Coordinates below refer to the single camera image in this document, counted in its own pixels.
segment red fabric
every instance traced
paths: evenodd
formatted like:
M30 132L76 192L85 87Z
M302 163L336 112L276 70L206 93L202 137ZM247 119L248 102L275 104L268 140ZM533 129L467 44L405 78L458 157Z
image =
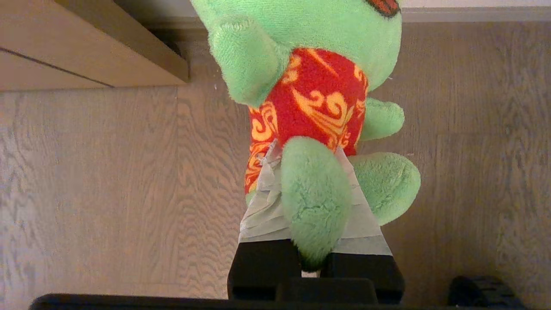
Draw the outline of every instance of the red fabric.
M274 139L285 145L292 137L305 136L332 151L341 146L347 156L355 155L367 91L365 74L345 57L325 50L294 50L264 104L249 109L252 143L245 193L256 188L260 158Z

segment black stand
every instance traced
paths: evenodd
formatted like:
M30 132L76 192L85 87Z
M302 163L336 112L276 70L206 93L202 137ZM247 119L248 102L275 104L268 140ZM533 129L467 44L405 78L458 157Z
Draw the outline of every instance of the black stand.
M231 300L398 304L404 280L392 256L332 253L320 278L302 278L291 240L240 243L228 275Z

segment wooden floor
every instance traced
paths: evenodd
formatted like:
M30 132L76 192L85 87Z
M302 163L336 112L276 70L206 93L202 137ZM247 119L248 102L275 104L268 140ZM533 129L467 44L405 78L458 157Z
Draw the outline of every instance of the wooden floor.
M249 124L205 43L184 87L0 94L0 308L48 292L226 296ZM383 231L405 303L496 275L551 307L551 24L407 24L392 79L404 129L361 153L416 163Z

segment green plush toy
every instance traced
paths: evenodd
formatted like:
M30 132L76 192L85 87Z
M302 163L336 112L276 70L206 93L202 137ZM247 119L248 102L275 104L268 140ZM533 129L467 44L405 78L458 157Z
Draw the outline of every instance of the green plush toy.
M396 0L192 4L231 97L249 106L247 202L270 146L282 149L278 190L303 269L320 267L349 221L350 183L335 152L348 156L380 225L408 210L420 187L417 168L393 153L356 156L359 140L392 135L404 122L398 105L368 98L396 64Z

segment wooden cabinet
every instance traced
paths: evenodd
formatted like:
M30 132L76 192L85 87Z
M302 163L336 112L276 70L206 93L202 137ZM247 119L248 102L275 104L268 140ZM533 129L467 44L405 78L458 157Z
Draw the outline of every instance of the wooden cabinet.
M0 0L0 90L183 84L184 59L111 0Z

